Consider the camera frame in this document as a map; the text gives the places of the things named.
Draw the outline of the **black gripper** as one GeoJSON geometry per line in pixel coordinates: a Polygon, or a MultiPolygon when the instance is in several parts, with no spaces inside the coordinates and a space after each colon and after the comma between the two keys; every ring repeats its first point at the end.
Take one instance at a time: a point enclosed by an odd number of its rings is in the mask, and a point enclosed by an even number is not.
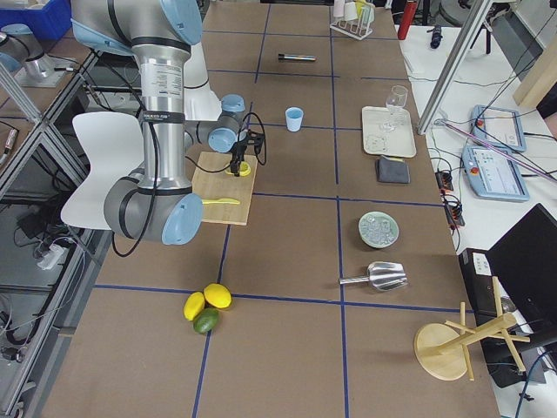
{"type": "Polygon", "coordinates": [[[245,130],[240,133],[239,140],[237,140],[231,148],[232,160],[230,171],[233,172],[236,177],[240,175],[240,163],[245,160],[245,152],[251,145],[253,146],[256,158],[258,158],[265,147],[265,134],[253,130],[245,130]]]}

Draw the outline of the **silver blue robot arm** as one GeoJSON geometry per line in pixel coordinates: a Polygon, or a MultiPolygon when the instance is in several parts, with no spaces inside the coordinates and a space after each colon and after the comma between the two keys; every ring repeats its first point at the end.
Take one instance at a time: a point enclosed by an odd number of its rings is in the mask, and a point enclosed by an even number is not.
{"type": "Polygon", "coordinates": [[[183,245],[202,221],[185,154],[195,144],[228,153],[238,174],[245,149],[262,135],[245,127],[239,95],[212,91],[201,44],[197,1],[75,1],[78,42],[94,51],[132,57],[139,69],[140,114],[97,111],[73,119],[90,171],[61,217],[79,228],[109,230],[135,241],[183,245]]]}
{"type": "Polygon", "coordinates": [[[57,87],[65,73],[25,24],[1,28],[1,64],[23,87],[57,87]]]}

